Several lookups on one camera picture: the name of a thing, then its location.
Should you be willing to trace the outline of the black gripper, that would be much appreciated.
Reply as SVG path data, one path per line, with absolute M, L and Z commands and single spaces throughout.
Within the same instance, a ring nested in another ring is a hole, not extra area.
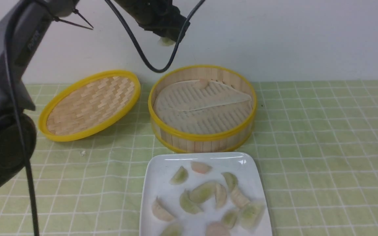
M 116 0 L 145 31 L 157 36 L 178 41 L 180 34 L 185 33 L 190 21 L 173 5 L 172 0 Z

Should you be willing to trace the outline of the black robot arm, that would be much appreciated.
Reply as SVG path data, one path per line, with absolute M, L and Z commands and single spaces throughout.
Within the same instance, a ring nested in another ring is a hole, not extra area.
M 78 0 L 20 0 L 0 20 L 0 187 L 30 163 L 37 131 L 22 76 L 52 22 L 81 15 Z

